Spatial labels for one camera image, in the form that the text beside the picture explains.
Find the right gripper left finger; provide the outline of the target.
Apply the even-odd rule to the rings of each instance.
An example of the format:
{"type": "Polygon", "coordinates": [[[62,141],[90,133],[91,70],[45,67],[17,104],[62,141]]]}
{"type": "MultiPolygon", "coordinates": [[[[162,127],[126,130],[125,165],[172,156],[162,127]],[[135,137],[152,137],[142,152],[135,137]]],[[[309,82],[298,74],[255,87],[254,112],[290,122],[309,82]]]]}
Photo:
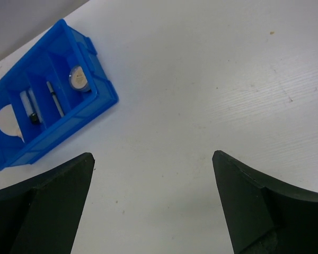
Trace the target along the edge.
{"type": "Polygon", "coordinates": [[[71,253],[94,164],[86,152],[0,189],[0,253],[71,253]]]}

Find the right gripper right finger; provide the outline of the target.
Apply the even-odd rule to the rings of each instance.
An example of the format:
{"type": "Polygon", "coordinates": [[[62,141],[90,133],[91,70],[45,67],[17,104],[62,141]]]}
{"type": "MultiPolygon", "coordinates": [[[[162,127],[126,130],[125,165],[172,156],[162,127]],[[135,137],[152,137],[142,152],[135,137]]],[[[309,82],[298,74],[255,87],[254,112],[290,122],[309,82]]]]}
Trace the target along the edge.
{"type": "Polygon", "coordinates": [[[234,253],[318,253],[318,193],[223,151],[213,167],[234,253]]]}

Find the round beige powder puff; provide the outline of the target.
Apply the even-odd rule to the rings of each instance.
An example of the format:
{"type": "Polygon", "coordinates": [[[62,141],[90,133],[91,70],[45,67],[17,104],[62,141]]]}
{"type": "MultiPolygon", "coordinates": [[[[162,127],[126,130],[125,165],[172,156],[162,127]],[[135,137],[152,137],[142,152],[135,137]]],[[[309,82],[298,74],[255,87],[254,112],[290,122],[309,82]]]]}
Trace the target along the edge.
{"type": "Polygon", "coordinates": [[[12,137],[20,135],[20,128],[11,104],[0,109],[0,130],[12,137]]]}

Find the clear tube black cap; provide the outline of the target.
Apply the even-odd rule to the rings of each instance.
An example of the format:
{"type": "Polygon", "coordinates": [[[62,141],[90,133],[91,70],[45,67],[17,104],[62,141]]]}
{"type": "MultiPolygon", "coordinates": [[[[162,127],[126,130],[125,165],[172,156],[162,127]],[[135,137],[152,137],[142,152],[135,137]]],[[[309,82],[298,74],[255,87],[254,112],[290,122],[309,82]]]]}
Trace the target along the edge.
{"type": "Polygon", "coordinates": [[[27,90],[24,90],[20,93],[20,98],[25,109],[25,112],[33,125],[40,124],[40,119],[37,115],[37,111],[32,104],[32,100],[27,90]]]}

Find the houndstooth pattern pencil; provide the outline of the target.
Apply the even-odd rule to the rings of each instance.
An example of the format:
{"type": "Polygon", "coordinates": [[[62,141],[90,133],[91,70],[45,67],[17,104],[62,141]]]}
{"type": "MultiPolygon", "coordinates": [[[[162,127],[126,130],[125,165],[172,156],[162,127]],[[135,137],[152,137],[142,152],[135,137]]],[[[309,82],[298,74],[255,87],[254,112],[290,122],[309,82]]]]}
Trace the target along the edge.
{"type": "Polygon", "coordinates": [[[56,105],[56,108],[57,108],[57,110],[59,112],[60,117],[64,117],[65,114],[63,112],[63,109],[62,109],[62,107],[60,105],[60,102],[59,102],[59,100],[57,98],[57,95],[56,95],[56,93],[55,93],[50,81],[47,81],[47,87],[48,87],[48,89],[49,89],[49,91],[51,93],[51,96],[52,96],[52,98],[54,100],[54,103],[56,105]]]}

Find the round compact case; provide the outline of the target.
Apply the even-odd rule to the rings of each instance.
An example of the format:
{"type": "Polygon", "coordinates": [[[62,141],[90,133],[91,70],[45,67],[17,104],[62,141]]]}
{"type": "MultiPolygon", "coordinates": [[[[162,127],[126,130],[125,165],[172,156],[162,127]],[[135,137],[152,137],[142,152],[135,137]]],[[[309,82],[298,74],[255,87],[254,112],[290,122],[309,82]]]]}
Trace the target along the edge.
{"type": "Polygon", "coordinates": [[[68,76],[69,84],[73,90],[87,93],[91,91],[88,79],[81,66],[74,66],[68,76]]]}

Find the clear plastic bottle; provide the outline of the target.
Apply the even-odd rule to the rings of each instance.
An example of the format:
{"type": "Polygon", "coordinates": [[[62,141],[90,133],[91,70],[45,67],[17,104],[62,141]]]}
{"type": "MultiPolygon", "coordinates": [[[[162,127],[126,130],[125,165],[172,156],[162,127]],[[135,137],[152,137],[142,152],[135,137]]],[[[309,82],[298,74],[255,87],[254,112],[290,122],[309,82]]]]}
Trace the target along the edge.
{"type": "Polygon", "coordinates": [[[31,88],[29,88],[28,93],[29,93],[29,96],[31,98],[31,102],[32,102],[32,104],[34,106],[35,112],[36,112],[36,114],[38,116],[39,122],[43,123],[43,118],[42,118],[42,115],[41,115],[41,111],[40,111],[40,108],[39,108],[39,105],[37,103],[37,100],[36,100],[36,97],[34,95],[33,90],[31,88]]]}

